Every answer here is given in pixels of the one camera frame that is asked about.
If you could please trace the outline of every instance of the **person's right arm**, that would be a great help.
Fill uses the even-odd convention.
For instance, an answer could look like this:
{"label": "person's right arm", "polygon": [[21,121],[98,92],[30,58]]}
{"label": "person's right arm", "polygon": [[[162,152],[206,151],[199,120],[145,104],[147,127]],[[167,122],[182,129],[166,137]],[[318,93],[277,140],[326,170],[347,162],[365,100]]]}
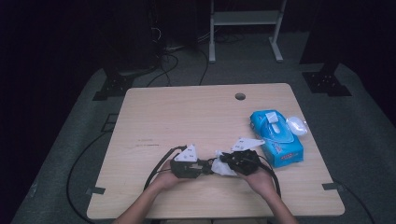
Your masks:
{"label": "person's right arm", "polygon": [[259,169],[251,175],[238,175],[245,179],[250,187],[268,203],[279,223],[298,223],[289,208],[283,203],[279,195],[277,195],[273,179],[266,171]]}

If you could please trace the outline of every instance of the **black stand base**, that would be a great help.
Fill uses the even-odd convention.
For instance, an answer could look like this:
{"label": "black stand base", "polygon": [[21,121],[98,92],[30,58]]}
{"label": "black stand base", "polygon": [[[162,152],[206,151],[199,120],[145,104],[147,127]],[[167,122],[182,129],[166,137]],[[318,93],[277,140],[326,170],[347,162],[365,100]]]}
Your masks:
{"label": "black stand base", "polygon": [[125,93],[134,84],[134,78],[121,77],[117,79],[106,79],[100,91],[97,91],[93,101],[104,101],[109,96],[125,96]]}
{"label": "black stand base", "polygon": [[341,85],[333,74],[303,72],[306,83],[313,93],[327,93],[329,96],[351,96],[346,86]]}

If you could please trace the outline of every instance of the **person's left arm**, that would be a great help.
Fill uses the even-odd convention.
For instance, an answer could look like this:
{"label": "person's left arm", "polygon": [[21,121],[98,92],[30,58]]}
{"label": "person's left arm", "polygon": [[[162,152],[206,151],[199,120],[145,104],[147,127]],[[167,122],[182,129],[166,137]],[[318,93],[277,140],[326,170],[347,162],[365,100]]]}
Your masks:
{"label": "person's left arm", "polygon": [[158,173],[157,177],[151,184],[140,194],[134,203],[119,217],[117,217],[113,224],[140,224],[145,219],[150,207],[154,203],[155,198],[165,189],[172,188],[175,184],[184,179],[177,178],[170,169],[170,161],[163,164],[162,171]]}

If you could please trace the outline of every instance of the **person's left hand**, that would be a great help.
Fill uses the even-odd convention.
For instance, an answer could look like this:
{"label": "person's left hand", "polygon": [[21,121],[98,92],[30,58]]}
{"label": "person's left hand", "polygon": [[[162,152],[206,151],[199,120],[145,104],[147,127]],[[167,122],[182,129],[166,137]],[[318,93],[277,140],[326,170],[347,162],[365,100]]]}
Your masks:
{"label": "person's left hand", "polygon": [[171,161],[166,161],[151,184],[157,185],[161,189],[170,189],[179,182],[189,179],[177,178],[171,171]]}

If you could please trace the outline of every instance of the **person's right hand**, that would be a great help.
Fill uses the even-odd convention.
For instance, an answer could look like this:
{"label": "person's right hand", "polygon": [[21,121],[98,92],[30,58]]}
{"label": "person's right hand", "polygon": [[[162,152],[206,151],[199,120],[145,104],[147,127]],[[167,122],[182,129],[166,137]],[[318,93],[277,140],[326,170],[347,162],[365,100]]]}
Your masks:
{"label": "person's right hand", "polygon": [[238,175],[245,179],[250,187],[264,199],[276,194],[273,178],[262,168],[250,175]]}

